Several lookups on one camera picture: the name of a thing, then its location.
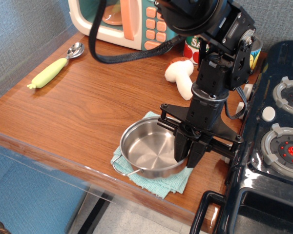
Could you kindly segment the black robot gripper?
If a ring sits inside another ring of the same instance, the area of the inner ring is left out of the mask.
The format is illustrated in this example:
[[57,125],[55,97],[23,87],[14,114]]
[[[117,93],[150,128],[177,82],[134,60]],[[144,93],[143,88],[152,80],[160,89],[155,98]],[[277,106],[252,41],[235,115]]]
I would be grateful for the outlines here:
[[229,89],[218,91],[193,84],[189,107],[163,103],[158,124],[173,132],[174,158],[180,162],[188,157],[187,167],[195,168],[206,151],[235,158],[242,137],[221,118]]

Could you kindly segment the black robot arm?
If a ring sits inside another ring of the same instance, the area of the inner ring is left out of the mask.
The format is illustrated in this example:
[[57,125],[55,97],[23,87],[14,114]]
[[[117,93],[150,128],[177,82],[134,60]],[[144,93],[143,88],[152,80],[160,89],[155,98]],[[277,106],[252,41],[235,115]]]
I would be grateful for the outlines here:
[[174,130],[174,157],[194,168],[206,152],[233,159],[243,138],[221,118],[230,91],[241,92],[252,73],[254,20],[232,0],[159,0],[167,26],[200,40],[199,72],[189,107],[162,104],[159,124]]

